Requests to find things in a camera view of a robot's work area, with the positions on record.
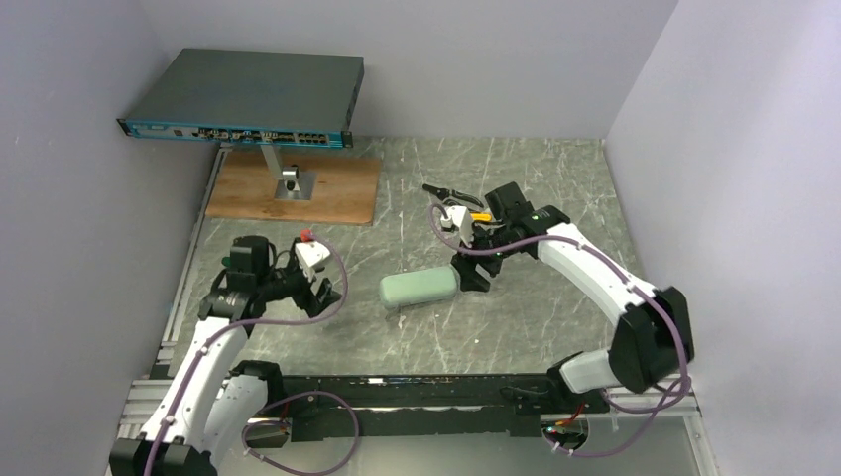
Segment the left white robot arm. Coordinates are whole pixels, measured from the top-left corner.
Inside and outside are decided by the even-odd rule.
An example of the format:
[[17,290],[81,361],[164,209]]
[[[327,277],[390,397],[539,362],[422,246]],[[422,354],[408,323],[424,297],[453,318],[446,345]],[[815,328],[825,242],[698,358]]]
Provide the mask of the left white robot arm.
[[[279,257],[288,257],[283,267]],[[304,231],[289,249],[268,238],[236,238],[210,292],[202,299],[191,344],[167,392],[134,437],[115,440],[113,475],[215,475],[247,421],[271,400],[284,399],[280,367],[234,362],[255,326],[277,325],[268,303],[291,299],[312,325],[330,319],[346,295],[329,279],[316,288],[328,260],[338,256],[324,239]]]

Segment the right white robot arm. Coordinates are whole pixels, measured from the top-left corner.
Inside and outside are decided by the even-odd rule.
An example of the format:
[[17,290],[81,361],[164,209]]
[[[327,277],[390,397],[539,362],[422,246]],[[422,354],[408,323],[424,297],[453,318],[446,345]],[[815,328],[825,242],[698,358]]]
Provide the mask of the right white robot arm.
[[455,232],[451,261],[463,290],[487,292],[503,261],[518,253],[551,267],[576,285],[613,328],[605,348],[569,356],[549,369],[568,393],[621,387],[642,393],[677,373],[689,386],[694,357],[685,295],[658,288],[600,251],[554,205],[534,207],[520,187],[506,183],[486,194],[491,225],[477,222],[464,206],[439,206],[429,215],[436,233]]

